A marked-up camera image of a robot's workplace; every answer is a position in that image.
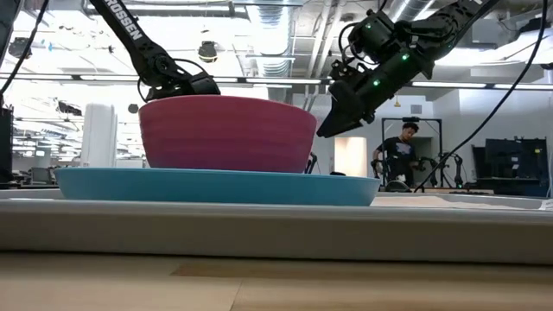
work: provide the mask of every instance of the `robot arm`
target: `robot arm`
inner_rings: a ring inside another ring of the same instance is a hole
[[[393,23],[382,11],[367,11],[347,39],[354,54],[364,53],[379,65],[351,67],[351,60],[332,64],[332,110],[317,135],[331,137],[358,128],[361,119],[371,123],[376,109],[419,73],[431,79],[434,62],[498,1],[459,0],[415,22]]]
[[[192,75],[179,67],[162,47],[143,32],[121,0],[91,0],[91,4],[129,52],[141,81],[151,86],[146,100],[220,94],[213,77],[203,70]]]

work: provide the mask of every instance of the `blue tray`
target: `blue tray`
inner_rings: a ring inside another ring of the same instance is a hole
[[[338,175],[164,168],[59,168],[69,200],[369,206],[380,180]]]

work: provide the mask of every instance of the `pink bowl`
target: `pink bowl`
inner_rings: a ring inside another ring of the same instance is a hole
[[[164,98],[139,114],[152,168],[301,173],[316,127],[294,106],[231,96]]]

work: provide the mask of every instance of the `wooden surface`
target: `wooden surface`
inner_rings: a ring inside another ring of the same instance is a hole
[[[553,310],[553,268],[0,254],[0,310]]]

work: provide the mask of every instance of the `man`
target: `man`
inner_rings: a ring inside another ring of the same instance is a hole
[[[407,186],[413,186],[413,168],[418,164],[416,161],[415,148],[409,140],[418,132],[418,125],[406,123],[403,126],[400,136],[390,137],[384,141],[386,152],[386,164],[390,168],[387,173],[389,181],[400,180]],[[377,160],[383,152],[382,145],[372,152],[372,159]],[[377,170],[382,173],[382,164],[379,163]]]

